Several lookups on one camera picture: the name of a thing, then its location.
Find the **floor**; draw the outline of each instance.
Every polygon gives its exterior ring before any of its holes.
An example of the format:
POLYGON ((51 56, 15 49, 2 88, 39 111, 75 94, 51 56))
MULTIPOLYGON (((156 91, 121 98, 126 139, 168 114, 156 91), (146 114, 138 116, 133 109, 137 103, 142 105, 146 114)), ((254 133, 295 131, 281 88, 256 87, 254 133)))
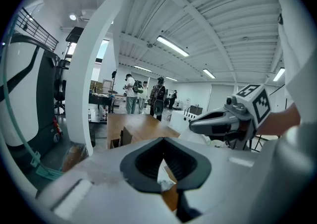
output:
MULTIPOLYGON (((135 113, 138 113, 139 106, 135 108, 135 113)), ((114 113, 124 114, 126 113, 125 102, 120 104, 120 107, 114 108, 114 113)), ((147 106, 143 108, 142 113, 150 114, 150 107, 147 106)), ((167 109, 164 109, 162 114, 162 123, 168 125, 169 120, 168 116, 171 115, 167 109)), ((67 123, 65 115, 60 115, 58 118, 58 124, 63 131, 63 138, 42 158, 41 161, 45 167, 52 168, 54 170, 60 171, 65 160, 65 156, 72 147, 72 143, 69 140, 67 132, 67 123)), ((106 124, 89 124, 90 132, 95 133, 96 145, 94 147, 94 153, 102 153, 107 150, 107 125, 106 124)), ((40 193, 51 181, 37 175, 35 173, 36 168, 32 169, 29 173, 26 174, 26 177, 29 181, 37 188, 38 193, 40 193)))

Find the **ceiling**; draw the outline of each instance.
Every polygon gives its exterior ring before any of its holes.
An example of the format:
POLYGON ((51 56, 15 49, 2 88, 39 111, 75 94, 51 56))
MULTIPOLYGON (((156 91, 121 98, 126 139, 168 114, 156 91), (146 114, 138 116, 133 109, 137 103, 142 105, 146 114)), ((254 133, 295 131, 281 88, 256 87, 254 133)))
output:
MULTIPOLYGON (((44 0, 63 28, 84 27, 70 13, 89 18, 105 0, 44 0)), ((180 82, 253 82, 283 67, 278 0, 127 0, 112 28, 119 28, 119 63, 139 65, 180 82), (162 35, 189 53, 183 57, 156 41, 162 35), (203 73, 208 69, 216 79, 203 73)))

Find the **fluorescent light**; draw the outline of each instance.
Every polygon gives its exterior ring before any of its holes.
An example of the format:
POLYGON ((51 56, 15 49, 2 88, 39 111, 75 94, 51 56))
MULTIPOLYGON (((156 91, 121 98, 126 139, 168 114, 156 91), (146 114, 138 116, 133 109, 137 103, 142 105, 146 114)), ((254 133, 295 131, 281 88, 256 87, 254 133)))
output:
POLYGON ((285 72, 285 68, 280 68, 280 70, 278 71, 273 81, 278 81, 278 79, 283 75, 284 72, 285 72))
POLYGON ((174 80, 174 81, 177 81, 177 79, 172 79, 172 78, 170 78, 170 77, 165 77, 166 79, 170 79, 170 80, 174 80))
POLYGON ((74 14, 71 14, 71 15, 69 16, 69 18, 70 18, 71 20, 76 20, 76 16, 75 16, 74 14))
POLYGON ((207 69, 204 69, 203 71, 204 71, 205 74, 207 74, 207 75, 208 75, 209 77, 211 77, 212 79, 216 79, 216 77, 213 76, 213 75, 211 74, 211 72, 209 72, 207 69))
POLYGON ((145 69, 145 68, 140 67, 140 66, 138 66, 138 65, 135 65, 134 67, 135 67, 135 68, 138 68, 138 69, 141 69, 141 70, 144 70, 144 71, 152 72, 151 70, 145 69))
POLYGON ((188 56, 189 55, 186 51, 184 51, 183 49, 179 48, 174 43, 171 43, 168 39, 165 39, 163 36, 158 36, 157 40, 159 42, 165 44, 166 46, 169 46, 170 48, 172 48, 173 50, 177 51, 178 53, 180 53, 183 56, 188 56))

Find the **person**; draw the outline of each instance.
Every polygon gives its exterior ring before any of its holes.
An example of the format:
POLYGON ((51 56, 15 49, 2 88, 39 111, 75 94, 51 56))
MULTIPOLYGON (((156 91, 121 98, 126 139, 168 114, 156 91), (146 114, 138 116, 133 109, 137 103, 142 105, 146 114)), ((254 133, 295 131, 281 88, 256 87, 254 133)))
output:
MULTIPOLYGON (((162 97, 162 101, 164 102, 166 98, 166 90, 165 87, 163 86, 164 83, 164 78, 160 77, 158 78, 158 84, 153 87, 151 90, 150 98, 149 98, 149 104, 151 105, 150 109, 150 115, 154 116, 154 103, 159 95, 159 92, 164 92, 164 95, 162 97)), ((157 120, 161 121, 162 120, 162 115, 157 115, 157 120)))
POLYGON ((139 114, 142 114, 145 100, 148 97, 148 82, 143 82, 143 93, 139 94, 139 114))
POLYGON ((135 83, 134 78, 131 74, 125 76, 127 82, 127 101, 126 101, 126 110, 127 114, 134 114, 135 106, 137 103, 138 94, 133 91, 133 85, 135 83))
POLYGON ((171 98, 169 99, 169 106, 168 109, 171 111, 173 109, 173 105, 175 103, 175 99, 177 99, 177 90, 174 90, 172 93, 171 98))
MULTIPOLYGON (((301 0, 279 0, 281 13, 278 19, 278 32, 285 65, 285 96, 300 99, 299 88, 294 87, 296 76, 316 56, 317 28, 301 0)), ((262 135, 282 135, 294 125, 299 125, 301 116, 293 103, 283 112, 272 112, 258 130, 262 135)), ((246 129, 241 123, 240 129, 246 129)))

